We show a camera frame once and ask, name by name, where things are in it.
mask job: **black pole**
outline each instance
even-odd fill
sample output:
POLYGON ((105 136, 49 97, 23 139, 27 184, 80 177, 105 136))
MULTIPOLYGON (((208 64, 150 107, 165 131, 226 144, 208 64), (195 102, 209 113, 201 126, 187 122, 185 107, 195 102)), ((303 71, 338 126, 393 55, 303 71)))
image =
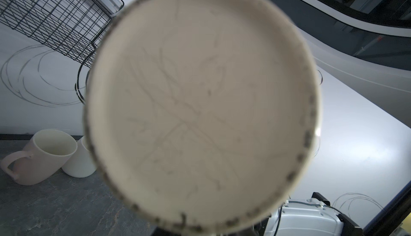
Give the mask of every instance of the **black pole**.
POLYGON ((411 181, 364 228, 364 236, 389 236, 411 212, 411 181))

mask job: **dark gray stone surface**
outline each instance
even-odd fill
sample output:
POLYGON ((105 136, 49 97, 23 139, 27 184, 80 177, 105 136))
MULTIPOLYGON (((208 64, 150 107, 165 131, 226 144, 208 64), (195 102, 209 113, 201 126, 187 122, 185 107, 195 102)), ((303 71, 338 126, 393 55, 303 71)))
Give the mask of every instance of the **dark gray stone surface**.
MULTIPOLYGON (((0 141, 0 159, 28 141, 0 141)), ((150 235, 155 226, 117 200, 95 172, 74 178, 61 169, 32 186, 0 170, 0 236, 150 235)))

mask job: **dish rack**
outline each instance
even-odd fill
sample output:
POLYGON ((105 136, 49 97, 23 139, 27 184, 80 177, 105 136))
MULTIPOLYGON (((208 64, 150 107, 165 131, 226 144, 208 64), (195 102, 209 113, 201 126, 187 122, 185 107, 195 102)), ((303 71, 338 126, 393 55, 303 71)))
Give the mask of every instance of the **dish rack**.
POLYGON ((75 83, 91 68, 95 51, 122 0, 0 0, 0 22, 80 63, 75 83))

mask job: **mug handle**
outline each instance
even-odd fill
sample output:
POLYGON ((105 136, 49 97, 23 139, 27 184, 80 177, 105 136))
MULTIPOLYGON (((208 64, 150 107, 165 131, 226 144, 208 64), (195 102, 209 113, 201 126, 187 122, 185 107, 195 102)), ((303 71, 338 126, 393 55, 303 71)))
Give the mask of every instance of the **mug handle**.
POLYGON ((22 157, 31 158, 31 157, 32 157, 32 154, 31 154, 30 152, 28 152, 28 151, 17 151, 17 152, 14 152, 14 153, 12 153, 12 154, 7 155, 5 158, 3 158, 3 159, 0 161, 0 168, 1 168, 5 173, 7 173, 8 175, 10 175, 10 176, 13 178, 13 180, 17 180, 17 179, 18 179, 18 174, 13 173, 13 171, 10 170, 10 169, 8 168, 8 166, 9 166, 13 161, 16 161, 16 160, 18 160, 19 158, 22 158, 22 157))

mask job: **beige plate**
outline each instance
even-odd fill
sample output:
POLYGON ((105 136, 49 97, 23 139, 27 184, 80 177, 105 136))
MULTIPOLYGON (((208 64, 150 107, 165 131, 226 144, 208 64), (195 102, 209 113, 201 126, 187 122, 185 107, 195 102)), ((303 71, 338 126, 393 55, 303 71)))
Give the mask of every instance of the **beige plate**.
POLYGON ((136 0, 98 50, 85 129, 116 196, 162 228, 227 233, 297 182, 319 120, 313 59, 268 0, 136 0))

